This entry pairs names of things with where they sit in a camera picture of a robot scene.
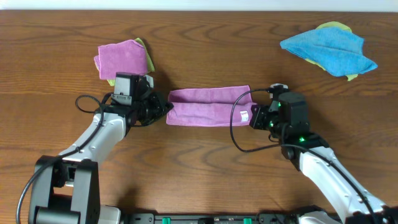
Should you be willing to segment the purple microfiber cloth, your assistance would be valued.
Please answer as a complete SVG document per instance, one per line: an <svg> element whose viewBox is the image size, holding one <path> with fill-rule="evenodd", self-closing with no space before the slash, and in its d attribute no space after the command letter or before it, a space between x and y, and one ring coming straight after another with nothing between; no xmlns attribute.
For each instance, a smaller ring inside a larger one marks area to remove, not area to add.
<svg viewBox="0 0 398 224"><path fill-rule="evenodd" d="M172 126L227 127L247 126L255 105L248 85L219 88L187 88L169 93L173 109L166 123Z"/></svg>

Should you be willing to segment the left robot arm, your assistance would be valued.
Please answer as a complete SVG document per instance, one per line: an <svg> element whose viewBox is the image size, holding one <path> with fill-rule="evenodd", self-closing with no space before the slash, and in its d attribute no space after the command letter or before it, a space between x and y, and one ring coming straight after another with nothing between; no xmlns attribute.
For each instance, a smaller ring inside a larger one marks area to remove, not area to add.
<svg viewBox="0 0 398 224"><path fill-rule="evenodd" d="M99 166L131 128L151 125L173 105L155 91L107 93L95 103L91 124L68 149L37 160L21 194L32 191L29 223L121 223L121 210L100 202Z"/></svg>

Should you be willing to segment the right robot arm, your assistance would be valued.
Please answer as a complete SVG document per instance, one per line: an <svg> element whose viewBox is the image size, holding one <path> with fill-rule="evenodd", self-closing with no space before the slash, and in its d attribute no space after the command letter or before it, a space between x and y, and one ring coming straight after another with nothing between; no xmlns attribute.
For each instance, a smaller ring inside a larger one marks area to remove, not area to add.
<svg viewBox="0 0 398 224"><path fill-rule="evenodd" d="M303 95L275 93L270 105L253 106L252 113L251 127L279 140L284 157L320 189L342 223L397 223L397 209L366 190L311 131Z"/></svg>

